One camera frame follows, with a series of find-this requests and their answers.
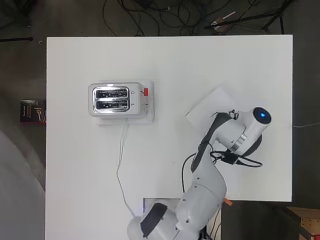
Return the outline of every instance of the dark floor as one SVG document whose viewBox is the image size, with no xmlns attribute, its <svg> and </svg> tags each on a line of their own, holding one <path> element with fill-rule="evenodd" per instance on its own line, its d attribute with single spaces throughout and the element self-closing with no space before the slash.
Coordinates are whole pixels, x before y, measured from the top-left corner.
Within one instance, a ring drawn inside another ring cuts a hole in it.
<svg viewBox="0 0 320 240">
<path fill-rule="evenodd" d="M 260 4 L 252 7 L 246 16 L 268 12 L 275 9 L 283 0 L 260 0 Z M 159 6 L 165 7 L 173 0 L 156 0 Z M 210 5 L 215 10 L 224 5 L 226 0 L 214 0 Z M 12 122 L 19 123 L 20 99 L 43 99 L 46 96 L 46 38 L 50 36 L 112 36 L 104 25 L 102 6 L 104 0 L 86 1 L 38 1 L 30 13 L 31 27 L 13 24 L 0 29 L 0 38 L 33 36 L 33 42 L 0 43 L 0 96 L 1 101 L 12 109 Z M 236 11 L 230 20 L 237 19 L 248 9 L 247 0 L 233 0 L 223 10 L 213 14 L 208 20 L 212 22 L 220 16 Z M 284 14 L 285 31 L 294 35 L 293 58 L 293 122 L 294 125 L 304 125 L 320 121 L 320 1 L 296 0 Z M 134 36 L 137 27 L 130 16 L 119 6 L 117 1 L 108 0 L 105 17 L 113 31 L 119 36 Z M 168 24 L 179 24 L 176 18 L 165 15 Z M 192 14 L 190 21 L 195 21 L 197 15 Z M 260 26 L 267 20 L 235 26 L 227 35 L 266 34 L 263 31 L 248 28 L 247 25 Z M 196 29 L 198 35 L 212 35 L 211 30 Z M 141 28 L 146 36 L 157 35 L 156 24 L 142 14 Z M 179 29 L 165 27 L 160 22 L 162 36 L 177 36 Z M 272 34 L 279 34 L 279 22 L 270 28 Z M 22 126 L 23 134 L 40 156 L 45 165 L 45 127 Z M 318 144 L 320 142 L 320 126 L 293 129 L 293 203 L 291 205 L 320 208 L 320 160 L 318 160 Z M 262 239 L 258 233 L 263 233 L 257 226 L 257 221 L 246 221 L 245 215 L 252 216 L 268 228 L 266 222 L 271 217 L 264 206 L 258 203 L 240 202 L 235 207 L 223 210 L 224 239 Z"/>
</svg>

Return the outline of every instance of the white tabletop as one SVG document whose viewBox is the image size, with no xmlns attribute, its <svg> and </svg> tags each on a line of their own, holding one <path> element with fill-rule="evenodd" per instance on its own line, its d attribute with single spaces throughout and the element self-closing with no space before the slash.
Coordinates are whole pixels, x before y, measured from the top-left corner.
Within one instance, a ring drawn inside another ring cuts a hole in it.
<svg viewBox="0 0 320 240">
<path fill-rule="evenodd" d="M 137 80 L 154 81 L 156 113 L 124 146 L 120 178 L 137 214 L 143 198 L 181 196 L 181 165 L 201 140 L 185 115 L 220 84 L 273 118 L 251 156 L 262 168 L 217 164 L 227 197 L 291 200 L 292 36 L 48 38 L 47 240 L 127 239 L 115 175 L 123 126 L 95 124 L 88 86 Z"/>
</svg>

